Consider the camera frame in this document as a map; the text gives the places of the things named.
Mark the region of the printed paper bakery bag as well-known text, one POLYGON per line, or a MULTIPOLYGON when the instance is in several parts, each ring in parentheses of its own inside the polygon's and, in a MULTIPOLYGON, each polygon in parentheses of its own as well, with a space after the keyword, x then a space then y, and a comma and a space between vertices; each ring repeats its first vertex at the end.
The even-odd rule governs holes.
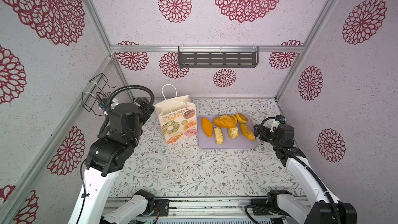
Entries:
POLYGON ((197 135, 198 122, 196 105, 189 95, 167 98, 157 103, 155 112, 161 125, 166 144, 171 145, 197 135))

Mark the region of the pale yellow fake bread stick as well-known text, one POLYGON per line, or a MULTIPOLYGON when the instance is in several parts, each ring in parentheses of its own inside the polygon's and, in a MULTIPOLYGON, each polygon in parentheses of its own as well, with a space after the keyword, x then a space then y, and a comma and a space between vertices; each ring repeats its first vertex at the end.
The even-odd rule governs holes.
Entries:
POLYGON ((214 128, 214 135, 215 135, 216 144, 222 145, 224 142, 222 129, 219 127, 214 128))

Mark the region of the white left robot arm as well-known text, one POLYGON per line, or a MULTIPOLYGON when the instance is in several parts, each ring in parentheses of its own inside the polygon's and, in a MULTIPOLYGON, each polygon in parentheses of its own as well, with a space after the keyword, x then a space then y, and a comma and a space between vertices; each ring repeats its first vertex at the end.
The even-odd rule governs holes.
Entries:
POLYGON ((139 97, 138 103, 121 103, 108 108, 108 123, 100 131, 80 172, 82 189, 69 219, 70 224, 128 224, 139 215, 154 213, 154 195, 139 190, 131 200, 104 215, 111 187, 143 133, 144 123, 154 111, 154 99, 139 97))

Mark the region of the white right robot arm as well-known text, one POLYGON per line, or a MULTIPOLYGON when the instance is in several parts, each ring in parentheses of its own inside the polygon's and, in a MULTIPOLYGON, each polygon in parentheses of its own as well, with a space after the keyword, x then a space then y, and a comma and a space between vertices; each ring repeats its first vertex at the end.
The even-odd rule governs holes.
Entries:
POLYGON ((254 136, 272 145, 277 158, 305 192, 307 203, 286 190, 271 190, 265 210, 289 216, 299 224, 355 224, 357 212, 342 202, 314 172, 303 152, 294 146, 294 128, 274 117, 277 126, 254 126, 254 136))

